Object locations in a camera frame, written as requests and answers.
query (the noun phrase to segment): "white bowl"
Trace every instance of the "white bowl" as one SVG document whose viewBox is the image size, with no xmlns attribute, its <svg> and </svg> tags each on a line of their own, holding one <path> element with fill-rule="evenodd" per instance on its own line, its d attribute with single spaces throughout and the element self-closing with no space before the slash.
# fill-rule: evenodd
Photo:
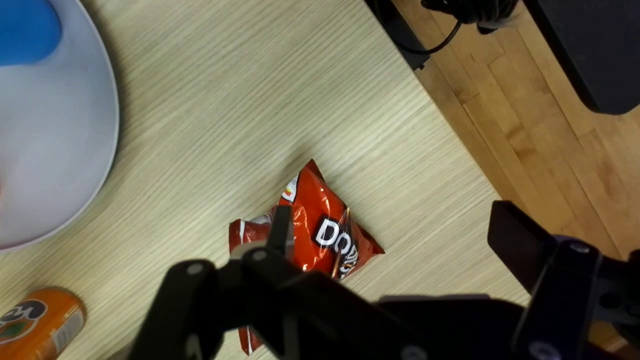
<svg viewBox="0 0 640 360">
<path fill-rule="evenodd" d="M 71 224 L 105 185 L 119 144 L 115 72 L 78 0 L 53 0 L 61 46 L 0 66 L 0 250 Z"/>
</svg>

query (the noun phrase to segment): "orange can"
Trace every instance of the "orange can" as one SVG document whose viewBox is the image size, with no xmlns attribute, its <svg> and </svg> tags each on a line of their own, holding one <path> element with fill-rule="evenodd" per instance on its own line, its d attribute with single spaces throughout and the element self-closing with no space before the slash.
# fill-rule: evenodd
<svg viewBox="0 0 640 360">
<path fill-rule="evenodd" d="M 85 305 L 73 292 L 65 288 L 30 292 L 0 319 L 0 358 L 57 360 L 85 323 Z"/>
</svg>

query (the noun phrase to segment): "blue bowl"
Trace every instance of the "blue bowl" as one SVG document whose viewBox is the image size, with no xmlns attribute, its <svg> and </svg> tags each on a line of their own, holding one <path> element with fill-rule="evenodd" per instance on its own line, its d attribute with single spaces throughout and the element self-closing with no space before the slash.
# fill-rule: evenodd
<svg viewBox="0 0 640 360">
<path fill-rule="evenodd" d="M 50 0 L 0 0 L 0 66 L 39 63 L 57 51 L 61 37 Z"/>
</svg>

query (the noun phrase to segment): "snack bag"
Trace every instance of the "snack bag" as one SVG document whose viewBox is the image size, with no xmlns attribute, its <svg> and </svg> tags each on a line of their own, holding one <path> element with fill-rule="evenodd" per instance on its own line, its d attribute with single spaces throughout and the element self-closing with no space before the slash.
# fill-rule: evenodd
<svg viewBox="0 0 640 360">
<path fill-rule="evenodd" d="M 342 281 L 374 255 L 384 255 L 376 240 L 351 221 L 351 208 L 326 187 L 317 163 L 309 163 L 287 187 L 279 205 L 293 206 L 293 238 L 289 259 L 304 272 L 318 271 Z M 236 221 L 230 224 L 230 252 L 242 244 L 267 244 L 270 216 Z M 248 329 L 241 330 L 241 344 L 252 355 L 262 342 Z"/>
</svg>

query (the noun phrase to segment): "black object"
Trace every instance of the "black object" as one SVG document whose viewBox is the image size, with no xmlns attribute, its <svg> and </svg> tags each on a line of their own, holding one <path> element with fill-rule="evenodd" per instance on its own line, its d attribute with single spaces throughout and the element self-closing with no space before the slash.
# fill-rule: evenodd
<svg viewBox="0 0 640 360">
<path fill-rule="evenodd" d="M 514 13 L 517 2 L 519 0 L 423 0 L 424 9 L 450 15 L 459 21 L 440 45 L 424 49 L 393 0 L 367 0 L 369 9 L 414 70 L 423 68 L 433 55 L 440 53 L 459 34 L 463 25 L 479 25 L 481 34 L 494 32 Z"/>
<path fill-rule="evenodd" d="M 587 106 L 622 114 L 640 104 L 638 0 L 524 0 Z"/>
<path fill-rule="evenodd" d="M 393 0 L 365 0 L 365 2 L 380 23 L 384 32 L 390 37 L 390 40 L 397 45 L 406 65 L 412 70 L 423 68 L 424 63 L 431 58 L 431 53 L 421 45 L 414 31 L 404 23 L 404 19 L 400 16 Z"/>
<path fill-rule="evenodd" d="M 424 9 L 455 16 L 463 25 L 476 25 L 481 34 L 491 34 L 509 21 L 519 0 L 423 0 Z"/>
<path fill-rule="evenodd" d="M 291 211 L 279 208 L 284 244 Z M 132 347 L 132 360 L 209 360 L 226 330 L 252 327 L 279 358 L 579 360 L 616 358 L 587 342 L 594 320 L 638 347 L 640 252 L 604 259 L 556 240 L 510 203 L 494 203 L 491 246 L 533 294 L 528 309 L 489 297 L 400 297 L 374 305 L 274 248 L 254 248 L 216 271 L 172 267 Z"/>
</svg>

